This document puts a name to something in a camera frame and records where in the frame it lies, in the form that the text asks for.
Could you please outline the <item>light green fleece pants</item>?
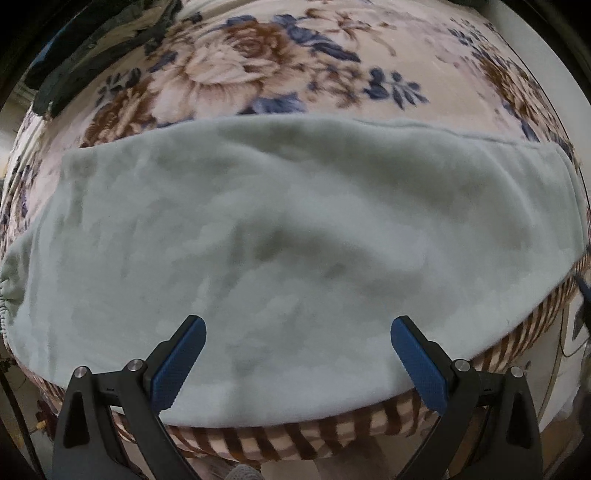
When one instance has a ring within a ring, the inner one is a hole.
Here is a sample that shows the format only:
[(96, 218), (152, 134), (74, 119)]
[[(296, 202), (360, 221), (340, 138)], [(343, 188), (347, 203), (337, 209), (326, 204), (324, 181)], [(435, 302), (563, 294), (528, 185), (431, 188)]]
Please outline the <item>light green fleece pants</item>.
[(165, 422), (321, 419), (410, 388), (398, 316), (453, 357), (513, 331), (583, 256), (586, 213), (554, 143), (404, 119), (183, 122), (63, 156), (4, 258), (3, 333), (63, 386), (197, 315), (206, 345)]

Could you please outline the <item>floral bed blanket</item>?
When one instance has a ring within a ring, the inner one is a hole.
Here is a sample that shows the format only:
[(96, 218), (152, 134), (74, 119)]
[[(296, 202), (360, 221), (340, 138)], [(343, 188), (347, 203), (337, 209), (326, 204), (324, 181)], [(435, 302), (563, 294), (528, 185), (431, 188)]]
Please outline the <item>floral bed blanket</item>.
[(408, 118), (583, 156), (538, 77), (481, 14), (444, 1), (185, 1), (164, 34), (95, 73), (56, 117), (27, 113), (4, 172), (1, 244), (61, 160), (170, 123), (238, 114)]

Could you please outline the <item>white headboard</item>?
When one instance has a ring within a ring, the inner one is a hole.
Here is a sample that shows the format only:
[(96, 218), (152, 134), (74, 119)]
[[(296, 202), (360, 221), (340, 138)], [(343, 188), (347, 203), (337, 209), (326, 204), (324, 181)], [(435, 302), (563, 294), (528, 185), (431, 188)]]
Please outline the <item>white headboard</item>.
[(576, 152), (590, 160), (590, 103), (550, 45), (511, 7), (488, 1), (481, 10), (533, 72), (557, 111)]

